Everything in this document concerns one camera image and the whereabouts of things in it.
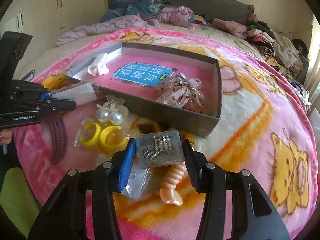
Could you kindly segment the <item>person's left hand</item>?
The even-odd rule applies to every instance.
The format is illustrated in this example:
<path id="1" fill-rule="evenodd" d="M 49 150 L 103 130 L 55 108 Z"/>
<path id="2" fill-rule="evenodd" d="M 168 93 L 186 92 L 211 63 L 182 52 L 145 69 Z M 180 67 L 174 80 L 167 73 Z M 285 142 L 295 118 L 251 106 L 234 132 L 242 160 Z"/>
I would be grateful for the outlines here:
<path id="1" fill-rule="evenodd" d="M 0 131 L 0 145 L 7 145 L 11 143 L 13 136 L 13 129 L 2 129 Z"/>

